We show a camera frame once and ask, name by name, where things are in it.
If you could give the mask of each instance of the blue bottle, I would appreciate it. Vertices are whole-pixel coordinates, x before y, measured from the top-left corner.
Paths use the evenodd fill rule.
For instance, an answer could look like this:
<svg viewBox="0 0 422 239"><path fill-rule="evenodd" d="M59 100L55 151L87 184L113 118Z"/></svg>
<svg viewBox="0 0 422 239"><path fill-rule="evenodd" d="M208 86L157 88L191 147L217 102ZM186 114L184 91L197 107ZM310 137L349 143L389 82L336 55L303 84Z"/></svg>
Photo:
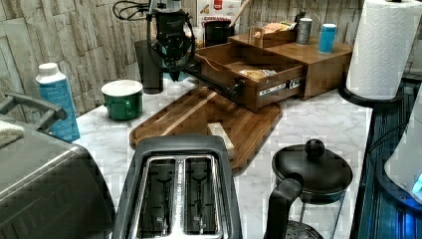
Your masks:
<svg viewBox="0 0 422 239"><path fill-rule="evenodd" d="M80 138L68 79L59 71L56 63L40 65L39 71L36 80L39 83L41 98L63 108L68 114L66 119L53 123L50 128L52 135L65 141Z"/></svg>
<svg viewBox="0 0 422 239"><path fill-rule="evenodd" d="M319 38L319 51L322 53L332 53L334 45L335 32L337 27L335 24L323 24Z"/></svg>

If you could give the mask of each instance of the paper towel roll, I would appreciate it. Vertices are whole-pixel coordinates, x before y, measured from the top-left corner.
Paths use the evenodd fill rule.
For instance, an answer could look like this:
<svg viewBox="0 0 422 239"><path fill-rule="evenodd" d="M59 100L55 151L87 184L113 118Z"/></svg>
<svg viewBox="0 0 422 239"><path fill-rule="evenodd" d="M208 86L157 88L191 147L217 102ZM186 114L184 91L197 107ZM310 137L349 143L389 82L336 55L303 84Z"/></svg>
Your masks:
<svg viewBox="0 0 422 239"><path fill-rule="evenodd" d="M422 2L365 0L346 87L371 100L396 96L422 14Z"/></svg>

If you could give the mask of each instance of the toaster slot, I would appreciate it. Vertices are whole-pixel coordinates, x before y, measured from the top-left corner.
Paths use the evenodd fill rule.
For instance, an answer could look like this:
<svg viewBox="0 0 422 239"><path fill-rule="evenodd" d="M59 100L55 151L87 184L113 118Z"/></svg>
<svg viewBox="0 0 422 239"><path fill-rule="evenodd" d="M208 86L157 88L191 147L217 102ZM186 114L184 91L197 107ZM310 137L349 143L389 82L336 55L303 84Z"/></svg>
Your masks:
<svg viewBox="0 0 422 239"><path fill-rule="evenodd" d="M213 166L213 157L189 157L185 161L184 232L188 235L215 235L218 232Z"/></svg>
<svg viewBox="0 0 422 239"><path fill-rule="evenodd" d="M160 158L146 165L136 232L138 238L162 237L171 233L175 164L174 158Z"/></svg>

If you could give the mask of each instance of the french press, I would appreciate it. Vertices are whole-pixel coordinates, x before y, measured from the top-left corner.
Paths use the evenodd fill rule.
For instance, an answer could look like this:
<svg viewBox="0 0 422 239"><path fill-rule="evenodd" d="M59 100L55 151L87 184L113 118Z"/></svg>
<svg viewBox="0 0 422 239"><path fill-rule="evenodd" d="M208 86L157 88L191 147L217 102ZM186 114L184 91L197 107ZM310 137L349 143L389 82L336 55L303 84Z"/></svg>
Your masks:
<svg viewBox="0 0 422 239"><path fill-rule="evenodd" d="M277 187L270 196L264 239L332 238L353 177L348 163L311 139L280 149L273 170Z"/></svg>

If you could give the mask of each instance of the wooden drawer organizer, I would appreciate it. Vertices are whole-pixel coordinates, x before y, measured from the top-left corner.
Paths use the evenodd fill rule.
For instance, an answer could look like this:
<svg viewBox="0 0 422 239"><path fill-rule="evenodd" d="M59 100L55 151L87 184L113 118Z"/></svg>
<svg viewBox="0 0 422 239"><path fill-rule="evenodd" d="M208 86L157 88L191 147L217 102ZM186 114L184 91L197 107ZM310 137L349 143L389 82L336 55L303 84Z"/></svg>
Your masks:
<svg viewBox="0 0 422 239"><path fill-rule="evenodd" d="M231 87L244 81L243 94L231 100L253 112L304 90L299 84L306 74L301 62L260 48L227 43L199 49L195 57L201 62L201 74L221 86ZM239 73L242 70L274 70L277 73L256 80Z"/></svg>
<svg viewBox="0 0 422 239"><path fill-rule="evenodd" d="M298 37L298 31L281 31L264 34L264 29L251 27L249 35L244 34L240 35L240 37L244 42L248 41L248 44L254 47L269 48L295 42Z"/></svg>
<svg viewBox="0 0 422 239"><path fill-rule="evenodd" d="M310 42L306 46L293 42L279 46L268 45L271 46L268 48L258 48L251 44L249 35L230 37L229 42L257 48L266 54L272 53L302 64L306 77L305 90L301 92L303 100L340 87L343 79L347 76L352 54L351 45L340 43L334 43L332 53L320 53L318 38L310 38Z"/></svg>

